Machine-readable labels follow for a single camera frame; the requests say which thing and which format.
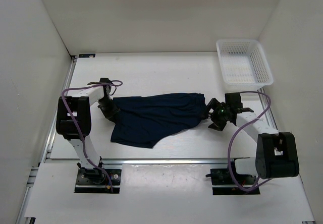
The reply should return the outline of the navy blue shorts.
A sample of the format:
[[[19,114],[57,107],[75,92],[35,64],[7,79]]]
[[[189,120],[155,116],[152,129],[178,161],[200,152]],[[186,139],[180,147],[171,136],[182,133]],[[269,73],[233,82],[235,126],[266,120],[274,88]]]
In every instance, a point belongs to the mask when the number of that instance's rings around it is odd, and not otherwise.
[[[201,93],[115,97],[113,102],[120,111],[111,142],[140,148],[154,148],[167,136],[195,128],[206,110]]]

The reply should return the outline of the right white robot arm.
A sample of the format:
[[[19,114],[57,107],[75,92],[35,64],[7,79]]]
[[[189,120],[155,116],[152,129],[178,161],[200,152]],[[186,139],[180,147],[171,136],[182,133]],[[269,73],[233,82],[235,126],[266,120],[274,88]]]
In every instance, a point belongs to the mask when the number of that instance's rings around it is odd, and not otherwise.
[[[272,128],[252,109],[243,107],[240,99],[219,102],[213,98],[203,116],[211,119],[211,129],[223,131],[230,122],[245,131],[256,143],[254,158],[238,158],[234,160],[234,166],[227,170],[227,179],[231,183],[241,182],[245,175],[259,176],[264,180],[299,175],[294,135]]]

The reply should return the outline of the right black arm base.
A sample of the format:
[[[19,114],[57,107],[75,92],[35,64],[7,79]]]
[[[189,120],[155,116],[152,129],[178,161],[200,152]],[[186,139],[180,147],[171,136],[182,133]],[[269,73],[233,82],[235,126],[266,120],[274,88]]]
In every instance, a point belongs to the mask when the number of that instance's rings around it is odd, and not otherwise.
[[[250,188],[256,181],[256,176],[238,175],[234,169],[233,173],[237,182],[243,188]],[[205,177],[211,180],[213,196],[260,194],[259,188],[256,188],[251,192],[246,192],[239,189],[232,180],[228,169],[210,169],[210,172],[206,174]]]

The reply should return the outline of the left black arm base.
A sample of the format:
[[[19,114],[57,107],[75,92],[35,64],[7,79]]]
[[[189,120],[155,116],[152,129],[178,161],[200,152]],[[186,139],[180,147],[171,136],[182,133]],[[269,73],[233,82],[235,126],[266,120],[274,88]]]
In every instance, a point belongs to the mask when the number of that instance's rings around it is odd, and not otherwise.
[[[75,193],[93,193],[93,194],[119,194],[122,170],[105,169],[108,177],[97,169],[79,168],[75,181]]]

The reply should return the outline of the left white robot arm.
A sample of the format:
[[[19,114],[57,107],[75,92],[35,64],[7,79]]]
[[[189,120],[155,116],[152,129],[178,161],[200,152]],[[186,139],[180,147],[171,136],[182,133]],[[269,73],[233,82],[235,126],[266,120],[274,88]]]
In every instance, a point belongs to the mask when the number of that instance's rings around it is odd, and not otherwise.
[[[89,170],[88,177],[95,184],[105,180],[106,172],[102,168],[102,158],[96,152],[90,139],[92,128],[91,106],[95,103],[103,116],[116,121],[120,109],[111,96],[112,88],[118,85],[98,83],[86,87],[67,88],[61,92],[56,117],[56,132],[63,136],[75,149],[79,159],[79,168]]]

